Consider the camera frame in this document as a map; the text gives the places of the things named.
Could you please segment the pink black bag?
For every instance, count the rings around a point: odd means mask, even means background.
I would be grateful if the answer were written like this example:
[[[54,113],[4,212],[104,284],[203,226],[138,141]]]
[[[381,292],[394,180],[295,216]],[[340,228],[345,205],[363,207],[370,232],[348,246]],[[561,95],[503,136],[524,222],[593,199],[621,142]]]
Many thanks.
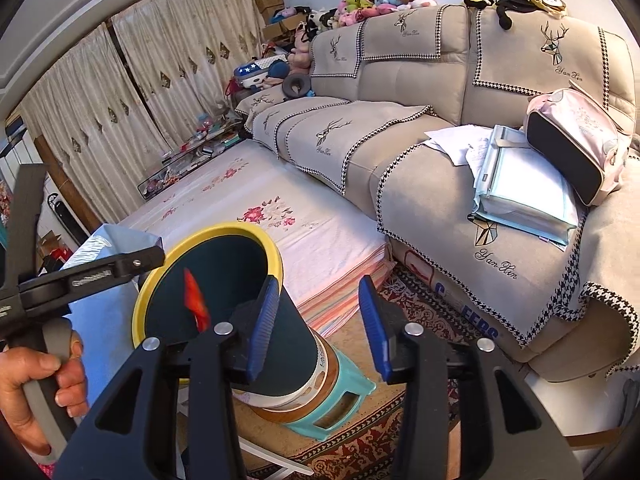
[[[601,205],[622,185],[634,135],[577,84],[531,99],[523,127],[584,205]]]

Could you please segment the beige patterned curtains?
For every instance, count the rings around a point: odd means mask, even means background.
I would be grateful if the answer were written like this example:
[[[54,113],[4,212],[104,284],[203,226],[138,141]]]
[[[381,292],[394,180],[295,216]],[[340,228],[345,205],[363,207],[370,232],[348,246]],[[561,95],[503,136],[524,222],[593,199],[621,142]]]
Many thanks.
[[[254,0],[139,0],[99,21],[32,85],[17,114],[98,217],[141,207],[145,170],[229,106],[232,70],[258,53]]]

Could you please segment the patterned red carpet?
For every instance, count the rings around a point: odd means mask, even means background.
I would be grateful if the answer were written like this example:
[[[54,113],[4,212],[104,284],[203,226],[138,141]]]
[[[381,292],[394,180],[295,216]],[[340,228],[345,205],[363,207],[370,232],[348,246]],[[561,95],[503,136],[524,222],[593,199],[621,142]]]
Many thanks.
[[[442,339],[469,342],[482,336],[473,323],[400,263],[381,285],[380,294],[399,304],[410,321],[422,324]],[[238,433],[262,448],[310,467],[314,479],[388,479],[399,434],[404,387],[381,382],[359,315],[329,336],[329,342],[376,382],[374,393],[367,396],[359,410],[331,437],[317,441],[268,422],[247,405],[234,401]]]

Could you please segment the cardboard boxes stack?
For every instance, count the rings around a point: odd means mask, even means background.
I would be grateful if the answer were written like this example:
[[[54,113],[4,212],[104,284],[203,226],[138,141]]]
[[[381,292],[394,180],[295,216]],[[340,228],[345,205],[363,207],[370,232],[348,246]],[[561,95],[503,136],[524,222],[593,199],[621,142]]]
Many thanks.
[[[292,42],[297,26],[306,21],[311,11],[309,6],[286,6],[284,0],[254,0],[254,3],[265,23],[262,36],[275,44]]]

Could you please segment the yellow lion plush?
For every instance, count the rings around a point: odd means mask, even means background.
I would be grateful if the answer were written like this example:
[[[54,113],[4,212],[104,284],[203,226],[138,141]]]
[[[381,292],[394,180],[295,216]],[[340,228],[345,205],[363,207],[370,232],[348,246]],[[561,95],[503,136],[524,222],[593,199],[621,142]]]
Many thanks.
[[[564,0],[528,0],[538,9],[547,12],[556,18],[562,18],[566,14],[566,3]]]

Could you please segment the black plush toy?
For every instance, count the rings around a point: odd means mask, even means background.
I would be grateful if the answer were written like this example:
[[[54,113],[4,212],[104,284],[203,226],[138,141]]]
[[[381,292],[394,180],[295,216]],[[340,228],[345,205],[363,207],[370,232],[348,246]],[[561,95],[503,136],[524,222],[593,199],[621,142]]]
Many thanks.
[[[509,30],[513,21],[509,11],[516,13],[533,13],[540,11],[540,8],[530,0],[463,0],[468,8],[484,10],[492,6],[498,15],[498,22],[503,30]]]

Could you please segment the yellow rimmed dark trash bin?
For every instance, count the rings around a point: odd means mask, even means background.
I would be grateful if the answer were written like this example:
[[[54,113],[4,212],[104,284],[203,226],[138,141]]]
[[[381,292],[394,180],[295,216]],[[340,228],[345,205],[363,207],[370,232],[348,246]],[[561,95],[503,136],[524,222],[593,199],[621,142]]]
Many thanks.
[[[283,283],[284,267],[276,244],[257,226],[227,222],[187,237],[142,285],[131,319],[134,344],[149,336],[173,344],[198,334],[198,320],[186,306],[188,276],[217,324],[256,299],[268,276]],[[260,417],[324,441],[356,413],[375,384],[306,324],[284,286],[278,293],[265,366],[256,382],[234,385],[232,393]]]

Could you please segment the beige sectional sofa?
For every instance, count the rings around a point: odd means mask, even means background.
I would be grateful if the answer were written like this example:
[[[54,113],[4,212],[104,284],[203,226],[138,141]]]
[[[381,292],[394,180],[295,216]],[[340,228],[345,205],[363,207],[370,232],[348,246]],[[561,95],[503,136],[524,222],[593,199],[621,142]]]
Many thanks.
[[[238,105],[259,144],[374,219],[398,260],[544,379],[638,370],[638,153],[560,246],[477,217],[472,169],[440,143],[521,127],[531,99],[568,84],[634,130],[621,36],[542,12],[503,29],[492,11],[445,4],[327,30],[310,55],[312,96],[276,87]]]

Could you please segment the low shelf with clutter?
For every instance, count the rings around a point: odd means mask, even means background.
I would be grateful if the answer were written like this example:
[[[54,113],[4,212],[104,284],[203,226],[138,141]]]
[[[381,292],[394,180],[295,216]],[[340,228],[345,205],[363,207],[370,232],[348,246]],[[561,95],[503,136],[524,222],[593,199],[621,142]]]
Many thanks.
[[[242,140],[241,125],[237,120],[225,122],[204,136],[194,136],[146,172],[137,186],[140,196],[150,200]]]

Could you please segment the black neck pillow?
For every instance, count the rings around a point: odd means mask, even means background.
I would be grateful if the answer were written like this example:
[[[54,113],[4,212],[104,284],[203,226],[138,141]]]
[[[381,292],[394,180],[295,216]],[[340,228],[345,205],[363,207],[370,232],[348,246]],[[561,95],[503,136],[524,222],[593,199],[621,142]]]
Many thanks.
[[[311,92],[311,79],[308,74],[288,74],[282,82],[282,92],[287,99],[299,99]]]

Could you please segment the pile of plush toys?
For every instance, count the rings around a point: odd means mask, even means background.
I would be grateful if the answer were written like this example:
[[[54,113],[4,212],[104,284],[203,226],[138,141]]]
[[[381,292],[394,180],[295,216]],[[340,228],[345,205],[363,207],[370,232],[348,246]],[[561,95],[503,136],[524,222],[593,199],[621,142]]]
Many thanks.
[[[442,23],[448,6],[435,0],[341,0],[331,11],[296,9],[294,44],[277,77],[285,81],[309,76],[357,79],[367,62],[438,60],[442,56]]]

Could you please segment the red wrapper in bin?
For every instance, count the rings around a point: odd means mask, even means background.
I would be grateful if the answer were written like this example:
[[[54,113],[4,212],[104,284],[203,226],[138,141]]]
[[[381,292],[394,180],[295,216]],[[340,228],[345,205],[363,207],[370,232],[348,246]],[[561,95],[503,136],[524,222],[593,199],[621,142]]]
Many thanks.
[[[189,269],[183,270],[184,277],[184,305],[192,313],[199,333],[209,329],[210,315],[205,304],[204,296],[198,287],[198,282]]]

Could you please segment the light blue document folder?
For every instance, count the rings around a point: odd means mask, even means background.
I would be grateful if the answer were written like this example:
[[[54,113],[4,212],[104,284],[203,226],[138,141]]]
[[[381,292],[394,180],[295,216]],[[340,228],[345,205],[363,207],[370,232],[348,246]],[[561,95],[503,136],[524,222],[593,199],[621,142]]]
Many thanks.
[[[567,180],[520,129],[496,125],[474,182],[472,214],[566,246],[579,223]]]

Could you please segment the white papers on sofa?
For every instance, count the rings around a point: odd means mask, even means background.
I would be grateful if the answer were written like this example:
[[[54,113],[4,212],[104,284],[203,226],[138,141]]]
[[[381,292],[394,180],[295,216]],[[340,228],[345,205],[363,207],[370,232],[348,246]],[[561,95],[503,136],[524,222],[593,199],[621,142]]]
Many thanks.
[[[427,133],[424,144],[446,154],[454,166],[475,166],[484,159],[491,128],[463,125]]]

